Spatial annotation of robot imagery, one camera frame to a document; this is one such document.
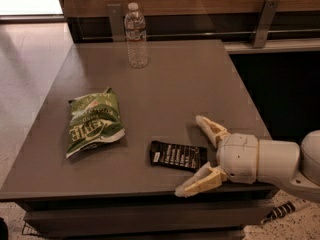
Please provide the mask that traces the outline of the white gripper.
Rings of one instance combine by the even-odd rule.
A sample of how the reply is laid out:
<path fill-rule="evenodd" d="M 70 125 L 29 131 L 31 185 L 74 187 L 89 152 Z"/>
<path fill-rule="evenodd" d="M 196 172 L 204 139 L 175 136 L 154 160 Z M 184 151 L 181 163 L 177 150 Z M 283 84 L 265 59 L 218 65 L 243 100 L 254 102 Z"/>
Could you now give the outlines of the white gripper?
<path fill-rule="evenodd" d="M 175 189 L 177 197 L 191 197 L 222 185 L 228 179 L 233 183 L 252 184 L 257 178 L 258 139 L 254 135 L 231 134 L 222 125 L 197 115 L 197 125 L 217 149 L 219 166 L 204 164 L 191 178 Z"/>

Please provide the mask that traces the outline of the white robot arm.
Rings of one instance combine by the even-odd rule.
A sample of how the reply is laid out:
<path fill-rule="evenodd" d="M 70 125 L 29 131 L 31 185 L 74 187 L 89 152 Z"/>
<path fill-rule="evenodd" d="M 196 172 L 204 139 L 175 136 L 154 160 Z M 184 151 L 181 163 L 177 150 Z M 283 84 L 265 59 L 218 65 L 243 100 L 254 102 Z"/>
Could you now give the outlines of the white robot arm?
<path fill-rule="evenodd" d="M 175 189 L 178 197 L 206 192 L 229 180 L 252 184 L 272 184 L 288 194 L 320 201 L 319 133 L 307 134 L 301 144 L 257 139 L 229 133 L 220 124 L 198 115 L 198 126 L 216 148 L 217 165 L 204 164 L 191 178 Z"/>

